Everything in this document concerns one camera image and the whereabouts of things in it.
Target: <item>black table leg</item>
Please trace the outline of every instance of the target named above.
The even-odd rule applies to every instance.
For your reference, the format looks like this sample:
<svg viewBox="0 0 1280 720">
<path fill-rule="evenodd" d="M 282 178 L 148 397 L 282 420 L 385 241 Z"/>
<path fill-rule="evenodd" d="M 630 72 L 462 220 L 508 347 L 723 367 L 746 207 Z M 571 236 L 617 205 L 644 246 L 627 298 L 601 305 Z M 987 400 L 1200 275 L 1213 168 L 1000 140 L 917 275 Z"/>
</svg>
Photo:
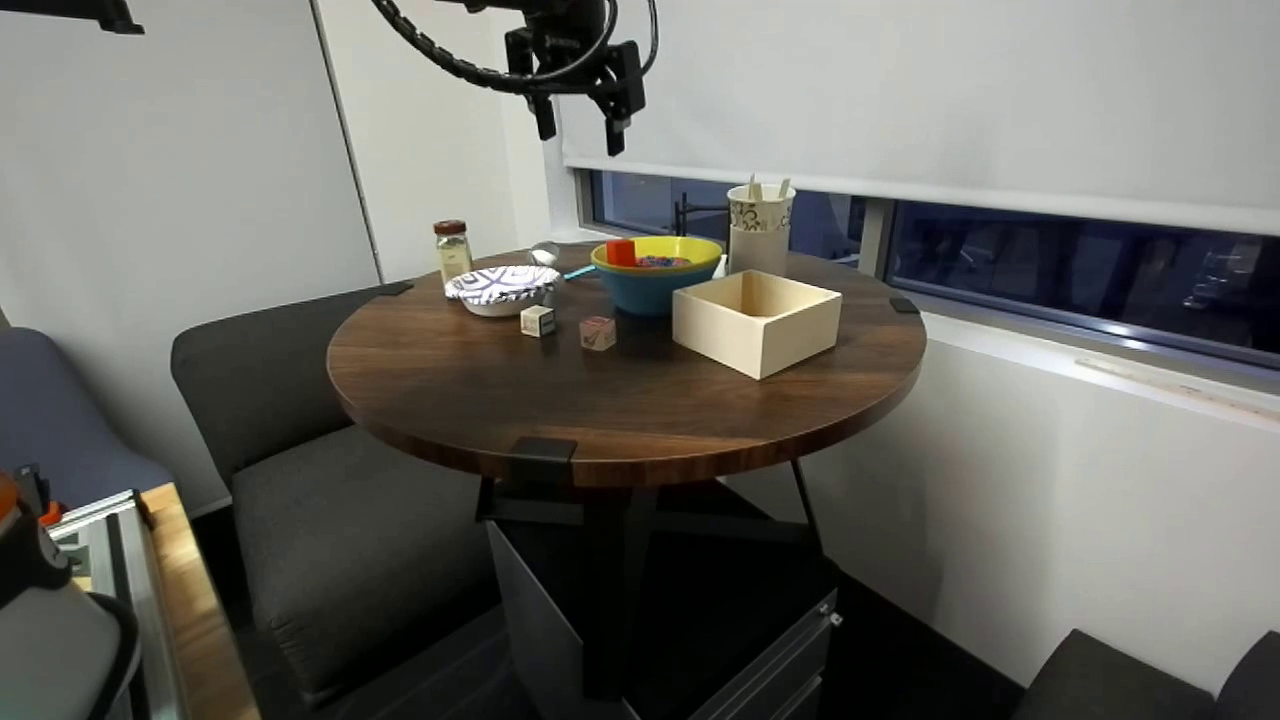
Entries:
<svg viewBox="0 0 1280 720">
<path fill-rule="evenodd" d="M 520 505 L 566 505 L 559 519 L 579 519 L 585 530 L 585 698 L 620 701 L 630 655 L 630 624 L 644 586 L 644 554 L 657 512 L 657 487 L 571 487 L 571 443 L 522 438 L 510 447 L 516 465 L 502 476 L 502 499 Z"/>
<path fill-rule="evenodd" d="M 585 505 L 585 691 L 620 701 L 644 586 L 657 487 L 579 492 Z"/>
</svg>

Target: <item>small cube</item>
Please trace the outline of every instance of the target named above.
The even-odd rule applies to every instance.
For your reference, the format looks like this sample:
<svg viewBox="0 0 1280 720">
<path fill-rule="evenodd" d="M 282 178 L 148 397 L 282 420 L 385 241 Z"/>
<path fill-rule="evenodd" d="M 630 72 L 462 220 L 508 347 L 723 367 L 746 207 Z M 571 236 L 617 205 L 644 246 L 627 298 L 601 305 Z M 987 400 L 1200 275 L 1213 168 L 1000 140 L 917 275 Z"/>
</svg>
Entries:
<svg viewBox="0 0 1280 720">
<path fill-rule="evenodd" d="M 576 336 L 587 351 L 609 351 L 617 346 L 617 325 L 611 315 L 587 315 Z"/>
<path fill-rule="evenodd" d="M 520 314 L 520 336 L 549 336 L 549 334 L 555 334 L 551 310 L 549 305 L 527 305 Z"/>
</svg>

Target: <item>window blind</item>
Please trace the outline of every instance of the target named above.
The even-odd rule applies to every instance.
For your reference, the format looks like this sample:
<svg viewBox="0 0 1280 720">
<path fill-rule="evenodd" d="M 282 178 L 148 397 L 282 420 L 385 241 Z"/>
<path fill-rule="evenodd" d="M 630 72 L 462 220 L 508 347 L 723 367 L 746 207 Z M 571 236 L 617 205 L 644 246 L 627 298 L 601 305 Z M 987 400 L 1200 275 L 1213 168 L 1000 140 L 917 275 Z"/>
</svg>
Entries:
<svg viewBox="0 0 1280 720">
<path fill-rule="evenodd" d="M 627 152 L 559 101 L 564 164 L 1280 233 L 1275 0 L 658 0 L 658 27 Z"/>
</svg>

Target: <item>glass jar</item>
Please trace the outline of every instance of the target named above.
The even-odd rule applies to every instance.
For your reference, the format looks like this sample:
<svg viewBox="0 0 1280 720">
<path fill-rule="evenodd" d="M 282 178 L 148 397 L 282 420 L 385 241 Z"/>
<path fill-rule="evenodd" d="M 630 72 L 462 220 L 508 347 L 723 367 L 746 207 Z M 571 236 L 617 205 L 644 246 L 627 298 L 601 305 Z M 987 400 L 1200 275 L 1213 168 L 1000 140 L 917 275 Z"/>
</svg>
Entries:
<svg viewBox="0 0 1280 720">
<path fill-rule="evenodd" d="M 437 225 L 437 259 L 441 259 L 441 279 L 445 283 L 453 275 L 472 273 L 472 246 L 466 246 L 466 225 L 462 220 L 441 220 Z"/>
</svg>

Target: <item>cup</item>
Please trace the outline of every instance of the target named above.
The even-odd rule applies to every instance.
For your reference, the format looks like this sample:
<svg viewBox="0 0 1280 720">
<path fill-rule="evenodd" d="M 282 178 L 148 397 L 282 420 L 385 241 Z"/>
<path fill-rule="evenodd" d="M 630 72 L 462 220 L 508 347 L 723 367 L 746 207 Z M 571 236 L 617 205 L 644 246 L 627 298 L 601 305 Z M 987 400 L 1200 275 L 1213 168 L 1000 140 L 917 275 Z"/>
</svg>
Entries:
<svg viewBox="0 0 1280 720">
<path fill-rule="evenodd" d="M 727 189 L 727 273 L 760 269 L 784 273 L 792 246 L 792 200 L 786 180 L 775 184 L 734 184 Z"/>
</svg>

